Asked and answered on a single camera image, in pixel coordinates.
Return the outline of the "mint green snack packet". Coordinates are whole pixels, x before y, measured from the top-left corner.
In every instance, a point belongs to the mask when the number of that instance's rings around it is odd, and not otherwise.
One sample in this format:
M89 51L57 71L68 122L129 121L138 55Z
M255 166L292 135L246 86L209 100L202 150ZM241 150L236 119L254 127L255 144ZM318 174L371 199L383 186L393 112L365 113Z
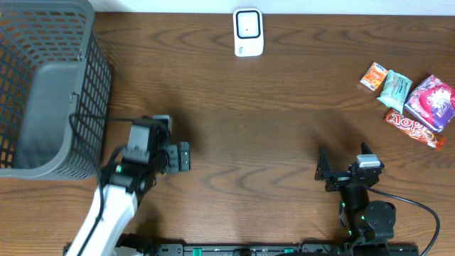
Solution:
M409 78L396 73L394 70L389 70L378 100L402 114L411 86L412 81Z

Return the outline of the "purple tissue pack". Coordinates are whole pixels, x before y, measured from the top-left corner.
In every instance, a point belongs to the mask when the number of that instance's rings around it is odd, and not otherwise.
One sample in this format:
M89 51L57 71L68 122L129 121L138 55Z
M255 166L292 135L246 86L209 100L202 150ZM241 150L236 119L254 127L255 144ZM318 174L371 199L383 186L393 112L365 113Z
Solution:
M430 75L409 95L405 109L434 132L441 132L454 117L454 88Z

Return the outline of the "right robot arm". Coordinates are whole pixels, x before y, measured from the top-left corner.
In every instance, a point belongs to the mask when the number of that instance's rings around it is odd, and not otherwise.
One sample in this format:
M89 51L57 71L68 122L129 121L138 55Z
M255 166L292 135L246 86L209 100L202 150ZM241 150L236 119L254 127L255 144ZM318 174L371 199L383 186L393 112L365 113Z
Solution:
M343 250L354 255L361 246L385 244L394 237L396 208L384 201L371 201L368 190L379 182L383 162L361 144L362 154L345 171L333 172L324 149L318 151L318 163L314 179L326 183L327 192L339 192L341 202L339 218L350 232L350 239Z

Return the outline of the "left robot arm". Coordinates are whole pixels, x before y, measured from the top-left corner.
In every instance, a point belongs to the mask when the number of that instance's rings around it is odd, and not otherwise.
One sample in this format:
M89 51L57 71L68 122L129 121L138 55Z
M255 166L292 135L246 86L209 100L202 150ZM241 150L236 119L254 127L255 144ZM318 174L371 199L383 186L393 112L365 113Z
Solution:
M168 115L131 119L127 144L113 152L96 173L89 213L65 255L155 255L146 239L124 233L144 195L156 185L159 174L190 171L188 142L171 143Z

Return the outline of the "white barcode scanner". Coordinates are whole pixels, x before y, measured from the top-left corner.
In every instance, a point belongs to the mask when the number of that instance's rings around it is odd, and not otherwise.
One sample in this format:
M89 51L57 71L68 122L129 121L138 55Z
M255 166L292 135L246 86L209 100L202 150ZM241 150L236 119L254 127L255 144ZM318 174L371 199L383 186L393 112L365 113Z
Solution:
M239 58L261 55L264 51L262 12L256 8L238 9L232 21L235 55Z

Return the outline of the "dark grey plastic basket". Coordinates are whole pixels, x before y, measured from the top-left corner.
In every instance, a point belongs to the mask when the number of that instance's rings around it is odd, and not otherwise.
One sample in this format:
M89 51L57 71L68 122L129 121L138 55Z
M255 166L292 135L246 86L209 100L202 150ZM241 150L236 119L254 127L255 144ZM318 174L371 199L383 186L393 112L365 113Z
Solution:
M1 175L81 180L102 153L112 73L88 1L1 2Z

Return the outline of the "black mounting rail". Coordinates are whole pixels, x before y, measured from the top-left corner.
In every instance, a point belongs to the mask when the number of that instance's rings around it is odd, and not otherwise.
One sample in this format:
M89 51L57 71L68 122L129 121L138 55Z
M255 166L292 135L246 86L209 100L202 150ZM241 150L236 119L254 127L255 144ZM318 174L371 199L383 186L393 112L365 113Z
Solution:
M273 255L390 255L418 256L415 245L390 245L386 242L333 245L307 238L298 245L185 245L153 243L135 235L121 235L107 247L89 247L83 252L66 245L64 255L148 255L148 256L273 256Z

